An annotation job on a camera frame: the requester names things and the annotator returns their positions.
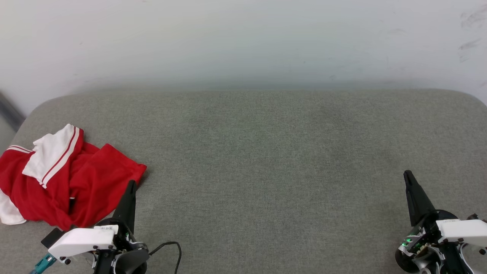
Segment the gray cushion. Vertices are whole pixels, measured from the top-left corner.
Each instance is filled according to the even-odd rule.
[[[486,121],[483,103],[445,90],[99,93],[42,104],[13,144],[71,123],[146,164],[135,236],[179,241],[178,273],[394,274],[404,170],[437,208],[487,218]],[[28,273],[51,229],[0,225],[0,265]],[[478,249],[468,257],[487,270]],[[176,260],[164,247],[148,273]],[[77,257],[46,273],[91,272]]]

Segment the white robot part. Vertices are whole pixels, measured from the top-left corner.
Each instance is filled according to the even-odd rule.
[[[110,249],[110,246],[116,248],[113,244],[114,235],[115,231],[112,229],[75,228],[66,232],[48,251],[62,261],[61,257],[71,257],[96,249]]]
[[[440,220],[436,224],[442,236],[438,243],[445,239],[450,242],[462,239],[467,244],[487,247],[487,223],[481,220]]]

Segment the white sleeve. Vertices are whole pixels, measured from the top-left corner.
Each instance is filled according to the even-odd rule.
[[[66,163],[75,148],[79,129],[67,124],[55,134],[47,134],[34,141],[34,154],[25,165],[22,174],[34,177],[44,188],[49,179]]]
[[[25,223],[25,219],[20,214],[19,210],[10,200],[9,196],[5,195],[0,190],[0,219],[1,222],[7,225],[18,225]]]

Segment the red shirt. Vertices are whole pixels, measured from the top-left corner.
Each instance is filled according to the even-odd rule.
[[[89,227],[107,216],[129,180],[138,184],[147,168],[109,144],[98,149],[85,143],[83,130],[70,124],[34,144],[33,151],[11,146],[3,153],[0,189],[24,219],[62,230],[73,224]]]

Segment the white stripe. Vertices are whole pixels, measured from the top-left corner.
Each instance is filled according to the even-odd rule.
[[[15,148],[20,148],[20,149],[26,150],[26,151],[28,151],[28,152],[32,152],[32,150],[30,150],[30,149],[26,149],[26,148],[21,147],[21,146],[17,146],[17,145],[12,145],[12,146],[9,146],[9,148],[14,148],[14,147],[15,147]]]
[[[66,164],[68,161],[69,156],[73,154],[73,151],[75,150],[76,143],[78,142],[78,137],[79,137],[79,128],[75,127],[75,137],[73,138],[73,141],[71,142],[71,145],[68,148],[68,152],[61,158],[59,163],[51,169],[51,171],[46,175],[45,179],[42,181],[44,184],[44,188],[47,187],[47,183],[49,180]]]
[[[20,151],[20,152],[24,152],[24,153],[30,153],[28,151],[25,151],[25,150],[17,148],[17,147],[9,147],[9,148],[7,148],[7,150],[16,150],[16,151]]]

